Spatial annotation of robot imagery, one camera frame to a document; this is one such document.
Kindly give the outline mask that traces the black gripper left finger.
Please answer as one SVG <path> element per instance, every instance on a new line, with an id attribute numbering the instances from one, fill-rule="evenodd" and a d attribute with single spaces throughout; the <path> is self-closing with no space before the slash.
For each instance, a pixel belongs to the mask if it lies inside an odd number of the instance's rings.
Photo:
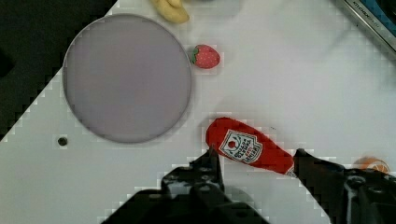
<path id="1" fill-rule="evenodd" d="M 179 166 L 161 180 L 161 192 L 174 200 L 179 196 L 219 199 L 225 197 L 219 154 L 210 147 L 188 166 Z"/>

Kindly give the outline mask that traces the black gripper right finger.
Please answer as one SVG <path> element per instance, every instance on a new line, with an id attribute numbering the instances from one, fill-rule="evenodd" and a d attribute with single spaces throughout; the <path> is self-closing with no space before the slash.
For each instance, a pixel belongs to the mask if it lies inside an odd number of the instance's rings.
<path id="1" fill-rule="evenodd" d="M 375 169 L 347 169 L 299 148 L 294 173 L 331 224 L 396 224 L 396 182 Z"/>

